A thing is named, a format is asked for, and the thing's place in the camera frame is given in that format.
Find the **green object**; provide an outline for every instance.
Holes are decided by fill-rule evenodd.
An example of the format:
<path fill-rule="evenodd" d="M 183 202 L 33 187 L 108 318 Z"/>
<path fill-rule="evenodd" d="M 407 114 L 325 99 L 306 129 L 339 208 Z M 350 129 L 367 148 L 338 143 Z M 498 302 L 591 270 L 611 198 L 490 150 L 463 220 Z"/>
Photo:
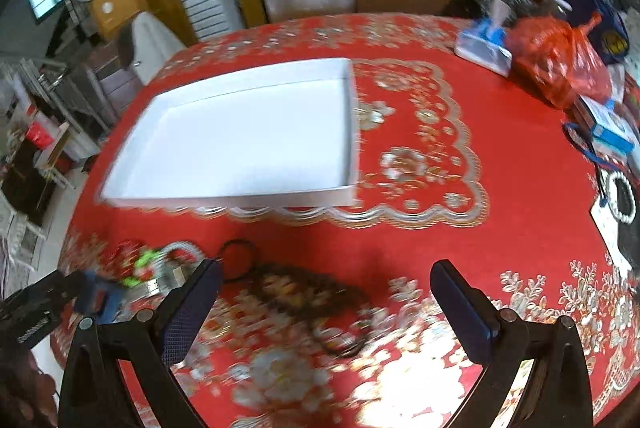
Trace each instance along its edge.
<path fill-rule="evenodd" d="M 145 251 L 142 255 L 140 255 L 140 258 L 138 258 L 134 262 L 133 267 L 135 267 L 136 269 L 142 269 L 146 265 L 149 265 L 149 262 L 151 262 L 155 258 L 158 258 L 158 255 L 158 251 Z"/>
<path fill-rule="evenodd" d="M 135 287 L 136 285 L 140 285 L 142 281 L 138 280 L 137 278 L 127 276 L 126 278 L 123 278 L 122 280 L 120 280 L 120 283 L 125 287 Z"/>

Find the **screw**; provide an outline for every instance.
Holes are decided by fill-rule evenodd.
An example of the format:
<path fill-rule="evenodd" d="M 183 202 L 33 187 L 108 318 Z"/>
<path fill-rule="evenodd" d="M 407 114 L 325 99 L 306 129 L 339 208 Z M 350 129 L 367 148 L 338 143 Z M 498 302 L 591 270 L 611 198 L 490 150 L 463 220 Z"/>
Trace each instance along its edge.
<path fill-rule="evenodd" d="M 569 316 L 560 316 L 560 323 L 567 329 L 573 329 L 575 327 L 574 321 Z"/>
<path fill-rule="evenodd" d="M 500 318 L 504 319 L 504 321 L 506 322 L 511 323 L 518 319 L 518 314 L 513 309 L 501 309 Z"/>
<path fill-rule="evenodd" d="M 80 327 L 83 331 L 90 329 L 94 324 L 94 321 L 91 318 L 82 318 L 78 327 Z"/>
<path fill-rule="evenodd" d="M 148 322 L 153 317 L 154 312 L 151 309 L 142 309 L 138 314 L 136 314 L 136 319 L 142 323 Z"/>

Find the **round table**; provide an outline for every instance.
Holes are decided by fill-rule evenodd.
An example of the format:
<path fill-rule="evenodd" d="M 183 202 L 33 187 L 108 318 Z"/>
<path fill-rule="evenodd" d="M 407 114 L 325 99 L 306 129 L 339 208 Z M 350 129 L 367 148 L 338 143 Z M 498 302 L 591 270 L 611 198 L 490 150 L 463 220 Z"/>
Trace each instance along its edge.
<path fill-rule="evenodd" d="M 590 217 L 593 167 L 566 143 L 562 112 L 453 55 L 465 24 L 348 14 L 228 34 L 172 58 L 113 131 L 70 223 L 62 271 L 99 267 L 124 239 L 153 247 L 190 240 L 214 256 L 241 237 L 269 261 L 362 287 L 377 307 L 366 349 L 342 361 L 244 289 L 223 292 L 175 368 L 210 426 L 441 426 L 479 375 L 429 294 L 428 274 L 441 258 L 497 307 L 533 321 L 575 320 L 596 418 L 635 384 L 640 316 Z M 111 162 L 156 94 L 326 57 L 350 58 L 356 77 L 360 173 L 352 207 L 149 211 L 101 201 Z M 52 336 L 60 361 L 78 321 L 67 313 Z M 523 366 L 496 426 L 513 413 L 527 372 Z M 152 426 L 148 406 L 138 407 Z"/>

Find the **bracelet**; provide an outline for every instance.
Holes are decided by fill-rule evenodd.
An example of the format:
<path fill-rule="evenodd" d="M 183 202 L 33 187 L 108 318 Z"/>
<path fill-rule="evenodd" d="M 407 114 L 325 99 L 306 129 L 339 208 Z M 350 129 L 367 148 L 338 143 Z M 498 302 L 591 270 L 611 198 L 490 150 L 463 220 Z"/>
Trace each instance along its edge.
<path fill-rule="evenodd" d="M 628 215 L 624 215 L 618 209 L 617 205 L 613 206 L 611 204 L 613 191 L 618 191 L 616 181 L 621 181 L 629 194 L 629 201 L 631 202 L 631 213 L 629 213 Z M 634 218 L 636 217 L 636 198 L 634 196 L 634 191 L 631 188 L 631 183 L 629 182 L 629 179 L 626 178 L 623 172 L 610 172 L 609 175 L 607 175 L 607 196 L 607 203 L 609 204 L 609 209 L 611 210 L 611 214 L 613 215 L 613 217 L 617 221 L 622 223 L 632 223 L 634 221 Z"/>

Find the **red bag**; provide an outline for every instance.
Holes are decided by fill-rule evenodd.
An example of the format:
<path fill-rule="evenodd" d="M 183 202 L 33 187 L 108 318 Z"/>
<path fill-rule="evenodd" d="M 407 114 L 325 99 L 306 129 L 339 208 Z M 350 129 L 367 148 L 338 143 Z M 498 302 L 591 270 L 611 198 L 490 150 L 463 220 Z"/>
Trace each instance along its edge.
<path fill-rule="evenodd" d="M 578 94 L 600 103 L 610 99 L 609 72 L 587 39 L 601 19 L 594 13 L 589 23 L 572 29 L 550 16 L 524 18 L 507 35 L 516 71 L 532 78 L 556 108 L 568 108 Z"/>
<path fill-rule="evenodd" d="M 53 142 L 53 137 L 44 129 L 44 126 L 35 121 L 31 123 L 24 136 L 35 144 L 38 150 L 44 150 Z"/>

